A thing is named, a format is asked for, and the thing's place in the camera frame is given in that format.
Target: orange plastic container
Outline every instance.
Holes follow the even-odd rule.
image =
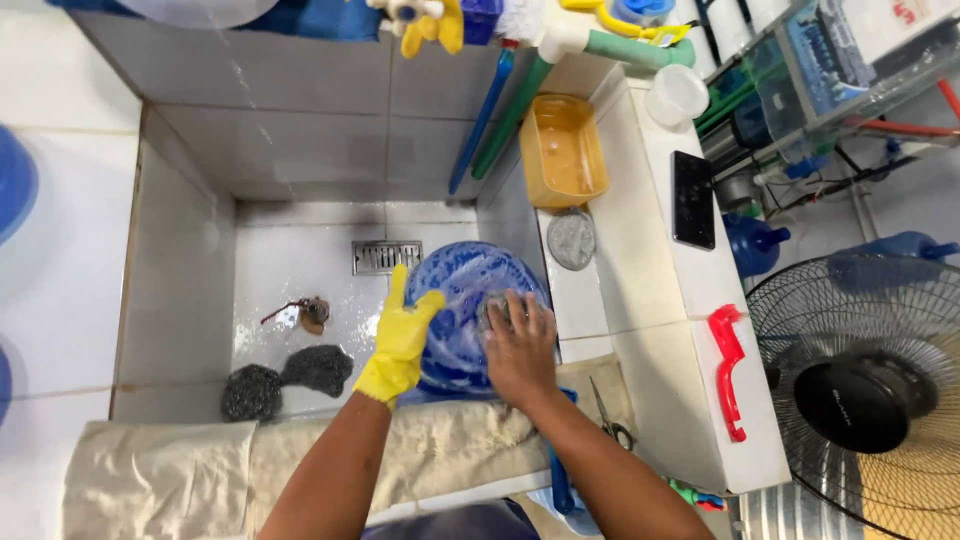
[[[578,207],[610,187],[593,107],[582,99],[534,98],[520,127],[520,154],[535,208]]]

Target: yellow rubber glove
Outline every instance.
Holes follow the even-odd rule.
[[[359,390],[390,409],[396,405],[396,396],[420,380],[420,356],[426,345],[427,326],[446,305],[444,294],[431,290],[417,300],[415,308],[403,307],[406,282],[407,267],[398,264],[380,322],[376,324],[376,349],[353,385],[354,391]]]
[[[464,48],[464,13],[460,10],[460,0],[441,0],[444,2],[444,14],[440,19],[426,15],[407,26],[400,43],[400,54],[412,59],[420,51],[424,39],[440,40],[446,52],[455,55]]]

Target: fan grille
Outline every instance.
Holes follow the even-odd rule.
[[[797,482],[897,538],[960,538],[960,270],[920,258],[831,256],[791,266],[749,294]],[[833,444],[800,415],[793,382],[832,355],[894,356],[936,386],[936,408],[885,454]]]

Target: yellow plastic toy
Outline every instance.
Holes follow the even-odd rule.
[[[444,13],[439,19],[429,16],[421,17],[417,22],[407,26],[400,43],[400,54],[405,59],[412,59],[420,51],[424,39],[440,40],[446,52],[455,55],[464,48],[464,13],[460,10],[459,0],[442,0]]]
[[[353,385],[354,391],[363,392],[390,409],[396,405],[396,396],[412,389],[420,380],[420,356],[426,345],[427,326],[446,305],[444,294],[432,290],[420,297],[413,309],[404,307],[406,282],[407,268],[398,264],[380,322],[376,324],[376,348]]]
[[[565,10],[596,10],[597,20],[606,29],[621,36],[643,38],[651,45],[672,45],[683,39],[686,31],[690,29],[689,25],[643,28],[622,21],[607,11],[607,4],[604,0],[560,0],[560,6]]]

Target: black fan motor housing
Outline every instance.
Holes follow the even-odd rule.
[[[794,382],[797,409],[818,433],[847,450],[882,454],[906,439],[908,404],[889,378],[869,364],[824,362]]]

